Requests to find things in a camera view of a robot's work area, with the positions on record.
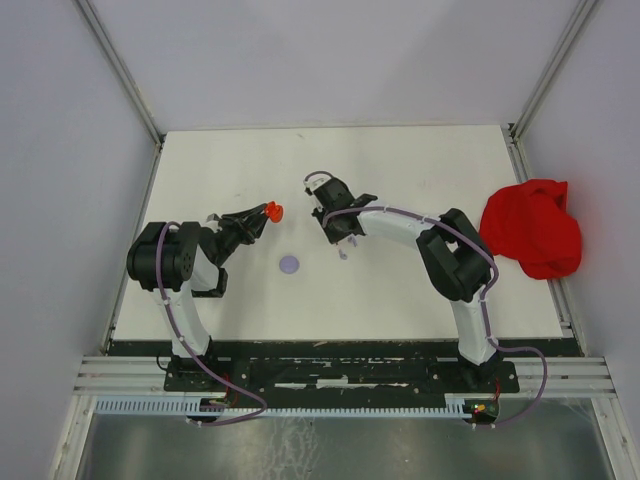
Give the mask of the orange charging case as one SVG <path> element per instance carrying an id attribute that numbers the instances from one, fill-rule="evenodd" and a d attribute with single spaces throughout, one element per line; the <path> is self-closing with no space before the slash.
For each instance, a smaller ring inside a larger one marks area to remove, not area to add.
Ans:
<path id="1" fill-rule="evenodd" d="M 283 219 L 284 208 L 275 201 L 271 201 L 265 206 L 264 213 L 271 222 L 279 223 Z"/>

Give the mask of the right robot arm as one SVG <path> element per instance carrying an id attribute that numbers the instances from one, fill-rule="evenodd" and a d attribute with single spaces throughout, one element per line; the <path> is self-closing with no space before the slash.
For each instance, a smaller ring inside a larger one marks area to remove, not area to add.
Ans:
<path id="1" fill-rule="evenodd" d="M 332 244 L 356 236 L 381 237 L 415 249 L 434 289 L 450 301 L 458 332 L 458 368 L 467 389 L 481 391 L 495 379 L 498 342 L 492 334 L 486 296 L 499 276 L 488 246 L 459 209 L 431 218 L 384 204 L 372 194 L 354 196 L 327 172 L 304 178 L 313 198 L 312 216 Z"/>

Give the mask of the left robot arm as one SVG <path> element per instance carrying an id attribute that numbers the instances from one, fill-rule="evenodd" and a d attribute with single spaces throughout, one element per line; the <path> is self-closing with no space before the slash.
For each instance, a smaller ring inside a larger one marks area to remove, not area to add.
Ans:
<path id="1" fill-rule="evenodd" d="M 127 254 L 127 273 L 149 292 L 162 312 L 171 335 L 172 354 L 194 358 L 187 379 L 198 389 L 209 390 L 221 378 L 220 364 L 204 356 L 211 336 L 198 314 L 195 300 L 220 299 L 228 283 L 224 264 L 240 246 L 261 237 L 269 222 L 282 220 L 284 209 L 275 202 L 197 221 L 150 222 L 134 240 Z"/>

